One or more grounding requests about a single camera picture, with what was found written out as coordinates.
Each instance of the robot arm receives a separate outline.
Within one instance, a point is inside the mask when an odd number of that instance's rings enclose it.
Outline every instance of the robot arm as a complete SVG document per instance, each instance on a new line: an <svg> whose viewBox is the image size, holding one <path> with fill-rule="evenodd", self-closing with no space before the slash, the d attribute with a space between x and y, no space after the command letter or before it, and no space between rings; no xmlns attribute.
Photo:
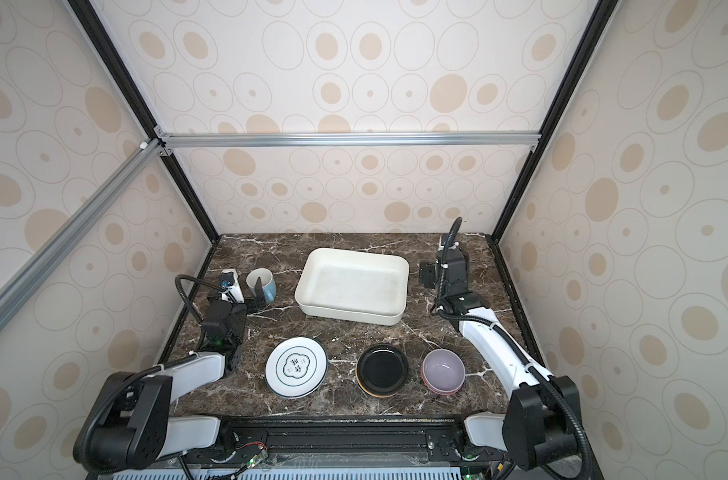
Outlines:
<svg viewBox="0 0 728 480"><path fill-rule="evenodd" d="M147 468L158 458L209 447L217 440L219 418L169 418L170 403L222 378L225 357L198 352L152 370L142 376L116 372L106 379L74 444L74 459L89 472Z"/></svg>
<svg viewBox="0 0 728 480"><path fill-rule="evenodd" d="M162 457L210 447L218 437L226 454L230 453L232 436L221 435L219 418L169 418L169 414L170 403L236 368L246 314L265 305L259 296L245 299L237 278L234 270L225 270L218 286L186 275L175 279L178 292L200 324L200 351L167 365L139 373L116 372L107 378L76 438L76 462L98 475L143 469ZM217 292L203 319L187 299L180 280L202 283Z"/></svg>
<svg viewBox="0 0 728 480"><path fill-rule="evenodd" d="M468 288L468 254L455 242L462 218L439 242L436 262L420 263L420 281L436 289L434 311L448 320L484 357L508 397L504 415L482 412L465 419L468 440L507 452L523 470L580 454L576 478L590 475L590 446L580 424L580 395L569 377L554 378L508 334L489 304Z"/></svg>

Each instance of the wallpaper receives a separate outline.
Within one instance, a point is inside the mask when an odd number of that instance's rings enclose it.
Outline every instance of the wallpaper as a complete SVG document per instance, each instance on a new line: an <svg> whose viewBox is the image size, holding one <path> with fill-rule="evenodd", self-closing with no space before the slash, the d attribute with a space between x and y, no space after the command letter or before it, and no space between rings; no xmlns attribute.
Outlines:
<svg viewBox="0 0 728 480"><path fill-rule="evenodd" d="M176 152L225 234L490 232L529 146Z"/></svg>
<svg viewBox="0 0 728 480"><path fill-rule="evenodd" d="M116 371L157 358L209 242L149 162L0 333L0 480L82 480L76 435Z"/></svg>
<svg viewBox="0 0 728 480"><path fill-rule="evenodd" d="M624 4L502 247L604 476L728 479L728 0Z"/></svg>
<svg viewBox="0 0 728 480"><path fill-rule="evenodd" d="M145 137L120 99L58 2L0 0L0 288Z"/></svg>
<svg viewBox="0 0 728 480"><path fill-rule="evenodd" d="M94 0L166 131L537 130L595 0Z"/></svg>

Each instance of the dark marble surface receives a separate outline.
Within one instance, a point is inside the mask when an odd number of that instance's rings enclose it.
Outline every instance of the dark marble surface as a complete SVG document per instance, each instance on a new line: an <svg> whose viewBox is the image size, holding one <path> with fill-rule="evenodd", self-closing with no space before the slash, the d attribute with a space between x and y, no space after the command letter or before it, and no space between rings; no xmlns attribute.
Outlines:
<svg viewBox="0 0 728 480"><path fill-rule="evenodd" d="M459 241L471 257L471 288L481 293L504 326L523 345L503 284L494 266L484 236L461 234ZM224 268L241 275L265 267L276 279L276 301L248 317L244 358L235 374L202 386L180 398L174 415L213 413L233 416L274 415L455 415L488 410L504 413L508 403L495 374L484 364L474 346L454 331L448 322L430 316L432 292L418 283L420 261L436 254L437 234L252 234L226 235L220 242L205 275L215 280ZM294 290L306 258L322 246L374 254L403 256L410 265L407 306L394 326L306 316L294 299ZM205 309L204 290L196 304ZM188 315L171 358L194 348L199 329ZM323 384L304 398L288 399L274 394L266 384L265 365L271 351L294 336L316 339L330 361ZM364 393L356 382L356 360L373 344L386 342L404 351L409 377L404 387L389 398ZM465 384L452 396L439 396L423 384L420 365L428 352L446 348L465 363Z"/></svg>

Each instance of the metal rail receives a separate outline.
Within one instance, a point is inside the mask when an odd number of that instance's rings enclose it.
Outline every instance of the metal rail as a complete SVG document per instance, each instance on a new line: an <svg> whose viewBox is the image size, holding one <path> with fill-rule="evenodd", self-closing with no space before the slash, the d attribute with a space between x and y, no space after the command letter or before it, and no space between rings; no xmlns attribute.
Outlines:
<svg viewBox="0 0 728 480"><path fill-rule="evenodd" d="M377 147L384 145L536 145L537 131L384 132L351 134L162 134L169 148Z"/></svg>
<svg viewBox="0 0 728 480"><path fill-rule="evenodd" d="M136 178L151 158L158 158L161 145L148 140L145 149L137 149L113 176L81 206L17 274L0 290L0 332L49 277L52 271L73 251L84 235L96 225L114 204L129 183Z"/></svg>

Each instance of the black dish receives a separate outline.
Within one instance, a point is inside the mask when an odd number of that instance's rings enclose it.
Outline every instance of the black dish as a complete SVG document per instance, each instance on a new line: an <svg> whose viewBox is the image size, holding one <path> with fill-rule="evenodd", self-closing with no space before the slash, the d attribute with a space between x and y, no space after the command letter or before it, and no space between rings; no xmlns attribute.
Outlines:
<svg viewBox="0 0 728 480"><path fill-rule="evenodd" d="M369 347L356 364L356 380L371 396L389 397L407 380L409 363L401 350L380 343Z"/></svg>

